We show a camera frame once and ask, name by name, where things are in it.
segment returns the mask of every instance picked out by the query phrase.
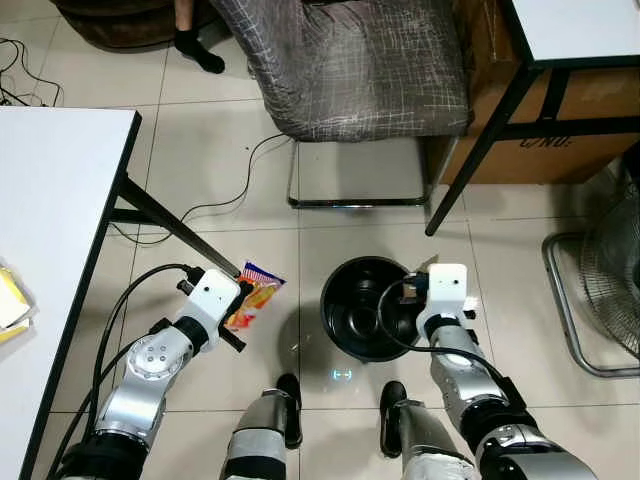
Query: desk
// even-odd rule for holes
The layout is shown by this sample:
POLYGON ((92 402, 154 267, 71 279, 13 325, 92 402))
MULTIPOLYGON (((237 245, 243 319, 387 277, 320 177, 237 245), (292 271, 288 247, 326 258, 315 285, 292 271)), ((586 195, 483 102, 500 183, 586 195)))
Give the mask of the desk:
POLYGON ((494 142, 525 138, 640 132, 640 116, 557 120, 571 72, 640 66, 637 0, 502 0, 521 65, 427 225, 434 235, 494 142), (538 76, 551 80, 537 121, 509 120, 538 76))
POLYGON ((31 291, 32 327, 0 345, 0 478, 30 479, 109 221, 165 226, 239 271, 128 179, 135 111, 0 108, 0 255, 31 291), (139 210, 114 210, 122 196, 139 210))

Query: robotic arm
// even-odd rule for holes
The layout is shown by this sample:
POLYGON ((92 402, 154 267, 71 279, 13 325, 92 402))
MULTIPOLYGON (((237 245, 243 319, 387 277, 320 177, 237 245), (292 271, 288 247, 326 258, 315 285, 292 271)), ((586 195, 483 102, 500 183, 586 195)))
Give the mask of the robotic arm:
MULTIPOLYGON (((461 325, 467 268, 431 265, 423 283, 429 287, 426 308, 417 318, 420 335, 431 347, 483 357, 475 335, 461 325)), ((432 354, 431 374, 442 390, 451 422, 475 453, 484 480, 596 480, 589 467, 538 430, 508 378, 494 378, 480 363, 460 355, 437 353, 432 354)))
POLYGON ((106 401, 93 434, 69 449, 58 478, 137 480, 165 410, 165 395, 178 373, 199 352, 222 338, 236 350, 244 343, 224 327, 225 320, 252 291, 220 270, 200 271, 196 285, 178 288, 188 295, 173 325, 139 339, 126 356, 122 383, 106 401))

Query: black cable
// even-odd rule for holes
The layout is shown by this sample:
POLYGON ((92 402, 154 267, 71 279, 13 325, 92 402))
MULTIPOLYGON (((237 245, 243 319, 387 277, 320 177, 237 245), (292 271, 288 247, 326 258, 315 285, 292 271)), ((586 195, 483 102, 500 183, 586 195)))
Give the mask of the black cable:
POLYGON ((441 354, 445 354, 445 355, 459 355, 461 357, 465 357, 467 360, 473 360, 475 362, 478 362, 480 365, 482 365, 484 368, 487 369, 487 371, 489 372, 489 375, 491 375, 491 377, 496 382, 500 383, 504 378, 502 376, 502 374, 498 371, 498 369, 496 367, 491 365, 491 363, 489 363, 489 361, 487 359, 482 358, 479 355, 476 355, 476 354, 471 353, 471 352, 467 352, 466 350, 459 350, 457 348, 448 348, 448 347, 415 347, 413 345, 409 345, 408 343, 404 343, 401 340, 398 340, 396 337, 393 336, 393 334, 391 332, 389 332, 389 330, 387 330, 387 327, 384 326, 384 322, 382 321, 382 306, 384 304, 384 301, 387 298, 387 295, 389 295, 389 292, 394 287, 402 284, 403 282, 404 282, 404 280, 396 280, 391 285, 389 285, 387 287, 387 289, 380 296, 380 300, 378 301, 378 308, 377 308, 377 312, 376 312, 376 322, 377 322, 378 326, 380 327, 380 330, 382 330, 382 333, 384 333, 385 336, 387 336, 389 338, 389 340, 391 340, 396 345, 398 345, 398 346, 400 346, 402 348, 406 348, 407 350, 410 350, 412 352, 441 353, 441 354))
MULTIPOLYGON (((111 373, 111 371, 116 367, 120 359, 126 355, 129 349, 138 340, 139 339, 136 339, 130 344, 128 344, 126 347, 123 347, 122 350, 120 350, 117 353, 117 355, 111 359, 107 367, 102 371, 102 374, 100 375, 100 383, 103 383, 106 380, 106 378, 109 376, 109 373, 111 373)), ((73 416, 71 423, 67 427, 67 431, 65 432, 64 437, 62 437, 62 441, 60 442, 60 446, 56 451, 56 455, 55 457, 53 457, 53 462, 51 463, 51 467, 49 468, 49 473, 46 476, 47 480, 52 480, 56 478, 56 470, 58 470, 58 466, 62 461, 62 457, 64 456, 64 453, 67 450, 67 446, 69 445, 69 441, 73 436, 73 432, 78 427, 78 424, 82 419, 82 414, 84 413, 85 409, 87 408, 87 405, 89 405, 89 402, 91 401, 91 392, 92 390, 89 390, 87 392, 87 395, 84 397, 84 400, 82 400, 80 407, 76 411, 76 414, 73 416)))
MULTIPOLYGON (((260 148, 262 145, 264 145, 265 143, 275 139, 275 138, 279 138, 279 137, 284 137, 285 134, 284 133, 279 133, 278 135, 272 135, 270 137, 267 137, 263 140, 261 140, 251 151, 251 155, 249 155, 249 166, 247 167, 247 178, 245 180, 245 184, 244 184, 244 188, 242 189, 242 191, 237 194, 235 197, 233 197, 231 200, 227 200, 225 202, 219 202, 219 203, 201 203, 199 205, 194 205, 193 207, 191 207, 189 210, 187 210, 184 215, 182 215, 182 217, 180 217, 180 221, 184 222, 184 220, 187 218, 187 216, 196 211, 199 210, 201 208, 208 208, 208 207, 223 207, 225 205, 229 205, 237 200, 239 200, 240 198, 244 197, 246 198, 247 192, 249 191, 249 184, 251 181, 251 169, 253 167, 253 156, 255 155, 256 151, 258 150, 258 148, 260 148)), ((123 237, 125 237, 127 240, 129 240, 130 242, 135 243, 136 245, 158 245, 159 243, 162 243, 166 240, 168 240, 169 238, 171 238, 173 236, 172 233, 168 233, 167 235, 165 235, 164 237, 162 237, 159 240, 155 240, 153 242, 141 242, 140 240, 133 238, 131 235, 127 234, 126 232, 123 232, 122 229, 120 229, 120 227, 118 227, 116 224, 112 223, 111 224, 119 233, 120 235, 122 235, 123 237)))
POLYGON ((165 270, 182 270, 184 272, 189 272, 191 267, 189 265, 184 265, 180 263, 169 263, 166 265, 161 265, 159 267, 152 268, 146 273, 143 273, 138 278, 136 278, 120 295, 120 298, 116 302, 107 319, 107 323, 104 327, 104 331, 102 332, 102 338, 100 339, 100 345, 98 347, 98 353, 96 354, 96 361, 93 365, 93 376, 91 379, 91 398, 89 405, 89 416, 87 419, 87 425, 84 429, 83 440, 87 440, 93 431, 94 424, 96 422, 96 417, 98 414, 98 402, 100 397, 100 372, 102 371, 102 364, 104 362, 104 355, 107 350, 107 344, 109 343, 109 337, 111 336, 111 331, 113 330, 113 326, 116 322, 118 314, 120 313, 120 309, 133 292, 142 282, 144 282, 149 277, 163 272, 165 270))
POLYGON ((3 69, 0 69, 0 88, 2 87, 2 73, 9 70, 16 63, 18 58, 20 58, 20 63, 22 64, 22 68, 29 77, 36 80, 37 82, 48 83, 49 85, 53 85, 54 87, 56 87, 56 94, 53 98, 53 103, 52 103, 52 106, 55 107, 56 103, 58 102, 58 97, 60 96, 60 92, 62 92, 62 86, 59 83, 52 82, 50 80, 45 80, 44 78, 40 78, 29 71, 29 68, 27 67, 27 61, 26 61, 27 47, 23 42, 21 42, 20 40, 13 40, 10 38, 0 37, 0 45, 4 43, 10 43, 11 45, 13 45, 13 47, 16 49, 16 55, 11 61, 11 63, 9 64, 9 66, 3 69))

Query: table leg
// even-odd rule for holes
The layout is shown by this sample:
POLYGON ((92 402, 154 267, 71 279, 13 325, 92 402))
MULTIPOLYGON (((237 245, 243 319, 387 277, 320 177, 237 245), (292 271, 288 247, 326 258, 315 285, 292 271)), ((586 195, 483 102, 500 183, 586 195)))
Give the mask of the table leg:
POLYGON ((485 155, 498 138, 501 130, 509 122, 513 112, 515 112, 529 91, 529 87, 531 87, 531 84, 541 72, 542 70, 530 69, 524 64, 520 66, 513 80, 511 80, 509 88, 507 88, 507 91, 504 93, 502 100, 500 100, 500 103, 498 103, 498 106, 491 115, 487 126, 480 134, 480 137, 473 146, 458 175, 449 187, 447 194, 442 199, 433 217, 431 217, 425 232, 428 236, 436 233, 440 224, 442 224, 449 213, 449 210, 451 210, 462 193, 462 190, 464 190, 464 187, 469 183, 469 180, 471 180, 480 163, 482 163, 485 155))
POLYGON ((217 250, 205 242, 202 237, 182 223, 169 210, 158 203, 151 195, 136 185, 129 177, 126 177, 120 187, 120 196, 140 212, 153 220, 154 223, 166 228, 187 245, 193 247, 207 259, 212 261, 222 270, 233 277, 240 275, 240 270, 229 260, 224 258, 217 250))

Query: black bowl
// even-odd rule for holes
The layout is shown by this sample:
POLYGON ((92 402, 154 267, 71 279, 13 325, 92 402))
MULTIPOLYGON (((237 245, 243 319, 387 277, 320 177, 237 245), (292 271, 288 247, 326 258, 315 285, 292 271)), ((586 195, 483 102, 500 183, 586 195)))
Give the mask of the black bowl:
MULTIPOLYGON (((345 353, 364 362, 387 362, 407 349, 390 340, 376 322, 380 296, 407 273, 402 265, 382 257, 354 258, 334 271, 322 291, 322 323, 331 340, 345 353)), ((382 309, 387 330, 403 343, 418 341, 419 305, 400 305, 402 285, 394 287, 382 309)))

